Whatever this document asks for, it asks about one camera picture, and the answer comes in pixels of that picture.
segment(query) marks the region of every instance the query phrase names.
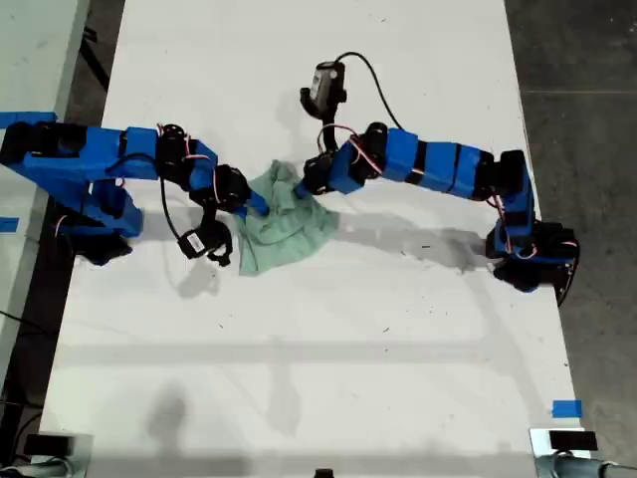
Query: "black cable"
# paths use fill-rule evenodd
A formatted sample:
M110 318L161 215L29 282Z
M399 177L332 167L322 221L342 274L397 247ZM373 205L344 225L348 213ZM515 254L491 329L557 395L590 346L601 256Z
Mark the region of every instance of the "black cable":
M25 402L25 403L18 403L17 401L8 401L8 400L3 400L2 398L0 398L0 404L2 405L9 405L9 406L20 406L20 407L24 407L26 406L27 408L37 408L39 410L41 410L42 408L44 408L42 405L38 405L36 403L29 403L29 402Z
M22 460L27 462L27 464L31 464L31 458L29 458L26 455L16 455L15 459L13 460L13 463L11 464L13 465L17 460Z
M120 167L122 164L124 164L125 162L129 162L132 161L134 159L147 159L148 162L155 164L155 158L152 157L150 154L146 154L145 152L132 152L130 154L126 154L124 156L122 156L120 159L117 160L117 162L115 164L113 164L112 166L109 166L106 168L105 173L109 174L111 173L114 169Z
M140 158L147 159L150 163L156 164L155 158L152 157L150 154L146 154L145 152L132 152L130 154L123 156L114 165L109 166L105 172L110 173L111 171L121 166L125 162L131 161L133 159L140 159ZM177 229L175 229L175 225L172 223L172 219L170 218L170 213L168 212L168 205L166 204L166 185L161 175L159 176L159 187L161 189L161 206L163 207L163 215L166 218L166 222L168 223L170 232L172 232L172 235L175 236L175 239L179 241L179 233L177 232Z
M398 119L396 119L396 117L394 116L394 113L391 111L391 108L389 107L389 104L387 103L387 100L385 99L385 95L383 94L382 89L380 88L380 82L378 81L376 72L374 71L374 68L371 66L371 64L367 61L367 59L363 57L361 54L359 54L358 52L345 52L342 55L339 55L338 58L336 58L335 63L339 62L340 60L346 57L356 57L360 59L367 66L367 68L369 69L369 72L371 73L372 78L374 79L374 82L376 83L378 94L380 95L380 99L382 100L382 103L385 105L385 109L389 113L389 116L400 129L404 129L404 127L402 127L400 123L398 122Z
M20 443L20 437L22 436L22 434L25 432L25 430L27 429L27 427L33 423L34 421L36 421L38 418L40 418L42 416L42 412L40 413L36 413L35 415L33 415L31 418L29 418L24 425L22 425L20 427L20 429L18 430L18 433L16 433L16 438L13 441L13 448L11 449L11 457L9 458L9 463L13 463L16 459L16 452L18 451L18 444Z
M45 336L48 336L48 337L56 337L57 336L56 334L53 334L52 332L47 331L43 327L39 326L35 322L31 322L31 321L29 321L27 319L22 319L20 317L16 317L13 314L9 314L8 312L4 312L4 311L0 311L0 314L2 314L3 316L5 316L8 319L11 319L12 321L16 321L16 322L19 322L21 324L26 324L27 326L33 327L34 329L37 329L38 331L40 331Z
M170 232L175 236L177 242L179 242L179 233L175 229L175 225L172 223L172 219L170 219L170 213L168 212L168 204L166 204L166 186L163 181L163 177L159 176L159 187L161 189L161 206L163 207L163 215L166 216L166 222L168 223L168 227L170 228Z

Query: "green cloth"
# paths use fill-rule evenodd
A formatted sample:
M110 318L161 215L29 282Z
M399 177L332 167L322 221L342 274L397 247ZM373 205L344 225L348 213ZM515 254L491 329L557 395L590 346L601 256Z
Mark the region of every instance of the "green cloth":
M338 228L338 214L327 211L312 196L298 199L299 177L291 165L273 161L270 169L252 180L250 187L270 206L260 216L235 216L239 229L240 273L257 275L273 267L301 261L316 252Z

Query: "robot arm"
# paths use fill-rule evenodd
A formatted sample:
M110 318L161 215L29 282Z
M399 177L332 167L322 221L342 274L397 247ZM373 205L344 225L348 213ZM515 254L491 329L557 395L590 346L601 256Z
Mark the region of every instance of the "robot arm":
M378 85L364 57L351 53L339 58L348 55L361 58ZM346 99L343 80L343 63L321 63L312 88L301 90L306 112L323 123L325 151L306 162L297 195L349 194L366 180L383 177L474 201L493 197L500 219L487 237L486 255L503 259L495 276L524 292L552 284L561 303L577 268L579 244L572 230L535 219L524 153L507 151L495 161L489 152L459 143L424 141L402 127L388 128L381 122L337 147L333 129L340 126L333 123L338 104Z
M142 213L117 184L119 178L159 179L164 213L172 234L188 258L207 254L229 264L232 241L215 220L217 210L245 215L246 206L268 213L266 201L252 191L241 172L218 164L217 155L174 124L126 130L57 123L54 114L0 114L6 134L0 162L31 179L68 209L66 234L76 253L96 264L125 255L124 238L142 229ZM165 201L164 181L174 182L203 207L201 225L179 234ZM214 252L226 247L222 255Z

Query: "white table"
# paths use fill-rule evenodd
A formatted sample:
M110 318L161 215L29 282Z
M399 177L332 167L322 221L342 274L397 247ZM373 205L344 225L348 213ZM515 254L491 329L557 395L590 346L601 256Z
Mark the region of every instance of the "white table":
M2 0L0 112L64 117L88 9L88 0ZM48 197L0 165L0 217L19 218L15 233L0 233L0 310L15 316L29 291ZM17 332L18 324L0 315L0 385Z
M502 0L128 0L104 126L176 122L247 177L316 155L299 105L315 65L366 54L428 140L526 148ZM347 60L337 120L389 121ZM375 181L320 201L341 231L308 260L239 277L188 262L159 186L133 254L76 264L42 428L94 438L90 476L534 476L528 429L573 390L551 289L474 253L484 204ZM180 231L199 208L177 187Z

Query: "gray concrete floor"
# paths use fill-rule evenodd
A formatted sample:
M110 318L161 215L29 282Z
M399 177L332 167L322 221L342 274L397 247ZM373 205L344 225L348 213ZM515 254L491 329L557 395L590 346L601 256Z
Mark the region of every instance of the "gray concrete floor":
M122 5L93 0L88 21L108 70ZM606 459L637 464L637 1L507 0L507 9L542 217L582 243L561 319L584 424ZM104 101L79 59L66 120L99 125Z

